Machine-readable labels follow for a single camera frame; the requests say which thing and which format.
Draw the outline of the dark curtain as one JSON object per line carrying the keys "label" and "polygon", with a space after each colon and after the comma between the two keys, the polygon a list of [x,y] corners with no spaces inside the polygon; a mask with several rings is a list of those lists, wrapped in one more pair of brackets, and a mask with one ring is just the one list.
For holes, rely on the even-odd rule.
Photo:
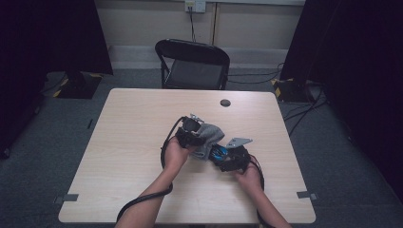
{"label": "dark curtain", "polygon": [[305,0],[280,77],[324,84],[403,202],[403,0]]}
{"label": "dark curtain", "polygon": [[59,71],[113,73],[95,0],[0,0],[0,159]]}

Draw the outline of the white wall socket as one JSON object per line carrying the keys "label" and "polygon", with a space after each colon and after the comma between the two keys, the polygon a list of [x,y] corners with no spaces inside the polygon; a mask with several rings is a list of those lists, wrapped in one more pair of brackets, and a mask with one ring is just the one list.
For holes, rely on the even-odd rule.
{"label": "white wall socket", "polygon": [[205,13],[206,2],[204,0],[185,0],[184,9],[186,12]]}

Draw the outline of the person's left hand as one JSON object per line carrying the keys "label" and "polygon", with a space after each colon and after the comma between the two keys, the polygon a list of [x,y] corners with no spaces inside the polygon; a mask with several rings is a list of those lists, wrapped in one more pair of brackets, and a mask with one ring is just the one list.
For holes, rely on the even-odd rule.
{"label": "person's left hand", "polygon": [[176,137],[171,138],[165,149],[163,170],[178,173],[195,149],[195,146],[181,147]]}

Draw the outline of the black folding chair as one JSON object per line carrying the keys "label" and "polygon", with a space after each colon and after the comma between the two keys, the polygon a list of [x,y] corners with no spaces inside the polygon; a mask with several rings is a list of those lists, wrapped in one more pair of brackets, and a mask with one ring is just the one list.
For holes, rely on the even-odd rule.
{"label": "black folding chair", "polygon": [[162,88],[225,90],[230,58],[219,47],[164,39],[155,45]]}

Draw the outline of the person's right hand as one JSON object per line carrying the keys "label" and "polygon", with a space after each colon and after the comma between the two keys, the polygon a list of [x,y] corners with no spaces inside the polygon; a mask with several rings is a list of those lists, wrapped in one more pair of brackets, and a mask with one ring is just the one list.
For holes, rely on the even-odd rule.
{"label": "person's right hand", "polygon": [[246,193],[254,193],[262,190],[260,184],[259,169],[252,163],[249,163],[244,172],[233,172],[241,189]]}

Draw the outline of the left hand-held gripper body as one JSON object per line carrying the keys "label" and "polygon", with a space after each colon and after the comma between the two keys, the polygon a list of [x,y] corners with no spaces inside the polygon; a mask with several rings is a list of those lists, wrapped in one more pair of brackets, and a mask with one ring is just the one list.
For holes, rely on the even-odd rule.
{"label": "left hand-held gripper body", "polygon": [[179,140],[181,147],[195,146],[194,141],[197,137],[197,131],[202,125],[202,120],[194,114],[189,117],[184,116],[180,118],[182,126],[180,126],[175,133],[175,137]]}

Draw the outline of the grey tape piece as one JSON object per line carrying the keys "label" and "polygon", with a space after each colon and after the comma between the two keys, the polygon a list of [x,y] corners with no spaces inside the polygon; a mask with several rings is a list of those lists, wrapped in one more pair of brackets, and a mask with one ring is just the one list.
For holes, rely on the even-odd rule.
{"label": "grey tape piece", "polygon": [[63,196],[57,196],[54,199],[54,203],[63,204],[65,201],[76,201],[78,199],[78,194],[65,194]]}
{"label": "grey tape piece", "polygon": [[309,191],[297,192],[297,197],[299,199],[310,199],[310,200],[317,200],[318,199],[316,193],[310,193]]}

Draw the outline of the thin wall conduit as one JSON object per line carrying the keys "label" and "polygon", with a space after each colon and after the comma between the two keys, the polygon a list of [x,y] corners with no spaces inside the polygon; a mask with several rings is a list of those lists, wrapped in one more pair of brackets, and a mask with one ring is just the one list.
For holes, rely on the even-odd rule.
{"label": "thin wall conduit", "polygon": [[212,6],[212,31],[211,31],[211,45],[216,44],[216,33],[217,33],[217,27],[218,27],[218,20],[220,16],[220,4],[219,3],[214,3]]}

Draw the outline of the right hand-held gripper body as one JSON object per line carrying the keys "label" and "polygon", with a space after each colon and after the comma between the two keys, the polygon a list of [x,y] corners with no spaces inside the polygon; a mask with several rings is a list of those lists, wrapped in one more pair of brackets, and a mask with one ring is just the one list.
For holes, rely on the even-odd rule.
{"label": "right hand-held gripper body", "polygon": [[225,160],[224,170],[222,172],[229,172],[235,170],[244,171],[251,161],[249,152],[244,147],[247,143],[251,143],[252,139],[246,138],[233,138],[224,146],[228,151],[228,156]]}

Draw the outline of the blue toy car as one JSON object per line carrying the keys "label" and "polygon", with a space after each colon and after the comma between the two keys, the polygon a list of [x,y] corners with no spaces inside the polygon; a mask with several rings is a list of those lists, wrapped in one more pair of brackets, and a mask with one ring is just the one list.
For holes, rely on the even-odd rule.
{"label": "blue toy car", "polygon": [[214,144],[210,150],[209,160],[214,164],[224,162],[228,156],[228,151],[225,147]]}

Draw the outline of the grey cloth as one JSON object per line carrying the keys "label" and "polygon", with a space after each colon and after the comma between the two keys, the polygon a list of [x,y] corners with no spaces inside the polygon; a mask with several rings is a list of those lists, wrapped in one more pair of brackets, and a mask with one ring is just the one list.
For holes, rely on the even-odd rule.
{"label": "grey cloth", "polygon": [[210,123],[203,123],[197,131],[197,135],[205,139],[205,142],[192,152],[191,155],[200,160],[207,160],[213,145],[217,144],[225,136],[218,126]]}

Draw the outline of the black stand base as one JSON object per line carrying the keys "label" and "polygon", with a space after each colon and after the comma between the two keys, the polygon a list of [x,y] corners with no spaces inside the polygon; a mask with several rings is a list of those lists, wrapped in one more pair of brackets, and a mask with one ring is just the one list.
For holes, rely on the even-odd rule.
{"label": "black stand base", "polygon": [[300,85],[294,79],[271,81],[275,95],[284,103],[311,103],[314,100],[307,85]]}
{"label": "black stand base", "polygon": [[53,94],[61,99],[91,99],[103,77],[100,74],[67,71],[67,77]]}

